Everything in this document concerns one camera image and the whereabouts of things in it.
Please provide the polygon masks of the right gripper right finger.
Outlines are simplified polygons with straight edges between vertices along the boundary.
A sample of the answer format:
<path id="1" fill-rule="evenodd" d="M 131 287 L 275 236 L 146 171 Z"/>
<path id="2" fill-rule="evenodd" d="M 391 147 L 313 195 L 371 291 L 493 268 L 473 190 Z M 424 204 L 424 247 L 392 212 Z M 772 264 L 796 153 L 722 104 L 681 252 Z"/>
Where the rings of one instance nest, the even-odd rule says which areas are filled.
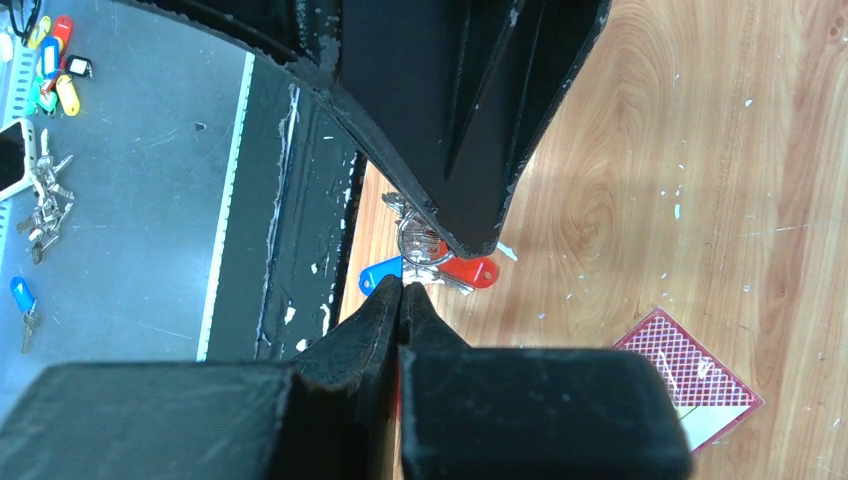
<path id="1" fill-rule="evenodd" d="M 143 1 L 274 61 L 461 258 L 491 254 L 607 1 Z"/>

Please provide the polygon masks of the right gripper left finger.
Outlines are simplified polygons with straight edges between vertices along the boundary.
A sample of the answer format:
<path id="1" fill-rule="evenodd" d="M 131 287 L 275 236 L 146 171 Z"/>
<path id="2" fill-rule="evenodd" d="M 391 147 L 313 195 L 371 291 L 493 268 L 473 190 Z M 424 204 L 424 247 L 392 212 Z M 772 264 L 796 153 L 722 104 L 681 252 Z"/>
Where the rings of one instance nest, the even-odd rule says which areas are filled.
<path id="1" fill-rule="evenodd" d="M 286 362 L 65 363 L 1 428 L 5 479 L 687 479 L 666 385 L 612 349 L 473 347 L 385 278 Z"/>

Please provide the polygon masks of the key with blue tag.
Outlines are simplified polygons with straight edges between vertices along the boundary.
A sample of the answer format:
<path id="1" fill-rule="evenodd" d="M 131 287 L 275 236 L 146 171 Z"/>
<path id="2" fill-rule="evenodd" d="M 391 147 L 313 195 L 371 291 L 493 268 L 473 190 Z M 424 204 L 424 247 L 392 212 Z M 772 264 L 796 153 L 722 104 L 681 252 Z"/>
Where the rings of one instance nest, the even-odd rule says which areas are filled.
<path id="1" fill-rule="evenodd" d="M 401 256 L 395 256 L 364 268 L 359 274 L 357 283 L 360 292 L 366 297 L 370 296 L 387 276 L 403 278 Z"/>

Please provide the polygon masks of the key with red tag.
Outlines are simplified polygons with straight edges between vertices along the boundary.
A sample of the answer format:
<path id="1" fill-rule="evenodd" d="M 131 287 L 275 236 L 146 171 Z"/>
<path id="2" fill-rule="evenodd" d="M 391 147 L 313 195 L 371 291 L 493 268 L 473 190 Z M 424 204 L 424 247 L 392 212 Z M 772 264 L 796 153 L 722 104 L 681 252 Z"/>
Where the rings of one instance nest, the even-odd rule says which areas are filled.
<path id="1" fill-rule="evenodd" d="M 498 266 L 489 257 L 463 259 L 456 257 L 444 241 L 428 246 L 425 252 L 436 266 L 436 283 L 451 287 L 463 295 L 494 285 L 499 277 Z"/>

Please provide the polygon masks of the metal key holder red handle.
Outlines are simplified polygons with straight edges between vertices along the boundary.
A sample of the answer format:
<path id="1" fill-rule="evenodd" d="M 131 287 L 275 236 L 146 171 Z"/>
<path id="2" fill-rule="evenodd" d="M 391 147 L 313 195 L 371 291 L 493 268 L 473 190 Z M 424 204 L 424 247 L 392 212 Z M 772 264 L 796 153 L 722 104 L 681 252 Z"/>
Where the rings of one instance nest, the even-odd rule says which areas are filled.
<path id="1" fill-rule="evenodd" d="M 412 283 L 444 284 L 466 289 L 467 285 L 443 274 L 439 266 L 454 255 L 447 249 L 442 253 L 442 239 L 400 193 L 382 194 L 386 206 L 398 214 L 396 242 L 401 256 L 401 278 L 406 285 Z"/>

